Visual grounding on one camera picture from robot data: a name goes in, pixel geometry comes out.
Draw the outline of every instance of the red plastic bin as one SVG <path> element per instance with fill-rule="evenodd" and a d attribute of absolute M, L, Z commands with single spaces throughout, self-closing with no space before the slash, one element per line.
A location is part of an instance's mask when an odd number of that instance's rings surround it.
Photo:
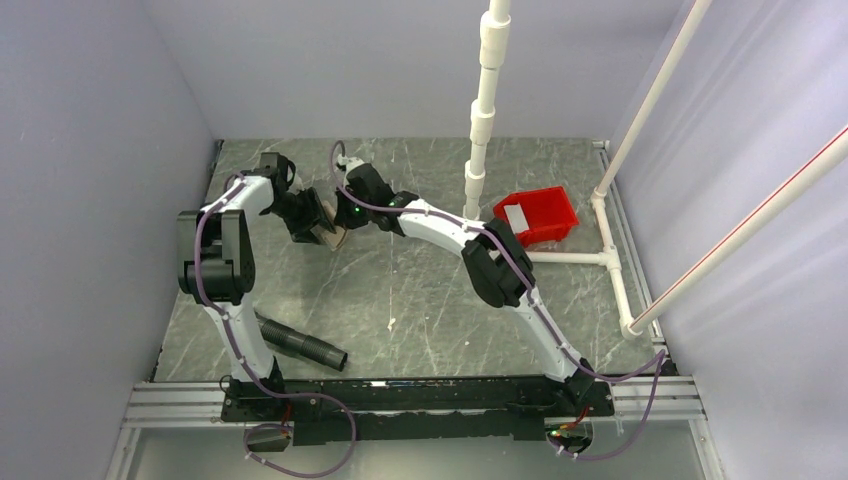
<path fill-rule="evenodd" d="M 562 187 L 543 188 L 508 195 L 493 209 L 495 216 L 509 222 L 504 211 L 507 205 L 520 205 L 527 219 L 528 229 L 516 234 L 525 248 L 539 242 L 560 241 L 568 235 L 571 227 L 577 225 L 577 214 L 565 189 Z"/>

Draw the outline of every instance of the pvc pipe fitting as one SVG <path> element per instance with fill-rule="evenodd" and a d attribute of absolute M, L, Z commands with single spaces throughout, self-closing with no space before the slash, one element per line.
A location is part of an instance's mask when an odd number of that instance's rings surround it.
<path fill-rule="evenodd" d="M 480 100 L 471 102 L 471 134 L 468 138 L 476 145 L 486 145 L 492 138 L 492 127 L 495 124 L 495 107 L 490 112 L 480 110 Z"/>
<path fill-rule="evenodd" d="M 487 11 L 480 17 L 480 65 L 497 69 L 503 65 L 506 57 L 506 43 L 509 40 L 509 24 L 512 19 L 499 22 Z"/>

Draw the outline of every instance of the lavender wall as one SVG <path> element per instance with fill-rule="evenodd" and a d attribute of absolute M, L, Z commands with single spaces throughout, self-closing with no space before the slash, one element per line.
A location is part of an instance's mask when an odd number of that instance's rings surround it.
<path fill-rule="evenodd" d="M 848 123 L 839 0 L 715 0 L 618 182 L 654 296 Z M 848 477 L 848 162 L 662 319 L 731 478 Z"/>
<path fill-rule="evenodd" d="M 218 137 L 468 135 L 485 0 L 145 1 Z M 683 3 L 512 2 L 495 135 L 610 138 Z"/>
<path fill-rule="evenodd" d="M 213 141 L 140 2 L 0 5 L 0 478 L 102 478 Z"/>

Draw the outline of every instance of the white pvc pipe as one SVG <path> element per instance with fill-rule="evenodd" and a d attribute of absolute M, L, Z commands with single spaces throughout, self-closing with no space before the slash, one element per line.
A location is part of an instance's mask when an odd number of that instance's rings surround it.
<path fill-rule="evenodd" d="M 606 204 L 603 198 L 592 198 L 592 208 L 598 218 L 598 229 L 601 231 L 601 239 L 604 242 L 604 255 L 607 256 L 606 267 L 612 281 L 612 290 L 615 294 L 615 303 L 618 306 L 618 325 L 621 333 L 626 338 L 635 338 L 638 334 L 630 330 L 630 322 L 633 314 L 630 311 L 630 301 L 627 299 L 627 290 L 624 288 L 624 278 L 621 276 L 621 260 L 618 249 L 612 238 L 609 220 L 607 219 Z"/>
<path fill-rule="evenodd" d="M 677 68 L 677 64 L 680 63 L 680 58 L 683 56 L 683 52 L 686 51 L 686 47 L 689 46 L 689 41 L 692 40 L 692 36 L 698 29 L 698 25 L 704 18 L 704 14 L 707 13 L 707 8 L 711 3 L 712 0 L 695 0 L 695 3 L 692 5 L 692 9 L 689 10 L 689 15 L 686 16 L 686 20 L 680 28 L 680 33 L 678 33 L 677 38 L 674 39 L 674 43 L 672 43 L 671 49 L 668 51 L 668 55 L 666 55 L 665 60 L 660 67 L 660 71 L 657 72 L 654 83 L 651 84 L 651 88 L 648 89 L 648 93 L 642 101 L 642 106 L 640 106 L 639 111 L 636 112 L 636 116 L 633 118 L 630 128 L 624 135 L 624 139 L 621 140 L 621 145 L 618 147 L 618 150 L 616 150 L 615 155 L 610 162 L 609 168 L 607 168 L 603 178 L 601 178 L 601 183 L 595 187 L 593 196 L 601 198 L 606 196 L 615 174 L 618 173 L 618 170 L 621 168 L 621 164 L 624 163 L 624 159 L 627 158 L 627 154 L 630 153 L 633 143 L 636 141 L 636 138 L 639 137 L 642 127 L 645 126 L 645 121 L 648 119 L 651 111 L 653 111 L 654 106 L 657 104 L 657 100 L 659 100 L 663 90 L 665 90 L 668 80 L 671 78 L 671 74 L 674 73 L 674 69 Z"/>
<path fill-rule="evenodd" d="M 486 178 L 486 147 L 495 121 L 495 92 L 509 39 L 510 0 L 490 0 L 480 18 L 480 84 L 471 103 L 471 157 L 465 162 L 465 206 L 463 216 L 480 217 L 480 195 Z"/>
<path fill-rule="evenodd" d="M 600 253 L 527 252 L 530 261 L 539 263 L 583 263 L 605 265 Z"/>
<path fill-rule="evenodd" d="M 722 261 L 739 249 L 754 234 L 776 217 L 783 209 L 800 197 L 810 186 L 848 157 L 848 126 L 807 163 L 783 182 L 757 208 L 745 217 L 701 260 L 683 274 L 654 303 L 634 320 L 629 328 L 638 334 L 662 315 L 680 295 L 692 288 L 703 277 L 712 272 Z"/>

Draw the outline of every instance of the marble floor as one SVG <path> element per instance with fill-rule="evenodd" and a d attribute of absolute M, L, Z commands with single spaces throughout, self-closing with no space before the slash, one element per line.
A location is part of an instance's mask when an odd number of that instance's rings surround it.
<path fill-rule="evenodd" d="M 297 164 L 307 186 L 315 186 L 323 199 L 334 203 L 326 166 L 331 144 L 330 139 L 226 141 L 207 200 L 221 194 L 230 173 L 254 168 L 261 152 L 279 151 Z M 409 190 L 434 206 L 461 212 L 467 138 L 369 138 L 346 144 L 349 153 L 373 162 L 395 191 Z M 588 139 L 494 138 L 481 219 L 492 218 L 492 206 L 511 192 L 562 185 L 580 225 L 562 242 L 535 249 L 598 252 L 601 239 L 589 195 L 601 174 Z M 610 223 L 618 241 L 621 233 L 615 221 Z M 292 243 L 282 220 L 273 215 L 257 220 L 250 236 L 257 264 L 257 311 L 350 354 L 343 373 L 278 355 L 287 378 L 539 373 L 527 342 L 516 340 L 520 337 L 513 316 L 484 304 L 461 260 L 438 247 L 370 225 L 351 232 L 345 245 L 331 252 Z M 637 314 L 641 302 L 627 255 L 622 262 Z M 635 341 L 622 338 L 605 269 L 536 264 L 534 275 L 557 324 L 597 371 L 626 373 L 653 356 L 647 335 Z M 217 380 L 229 370 L 212 320 L 180 293 L 155 380 Z"/>

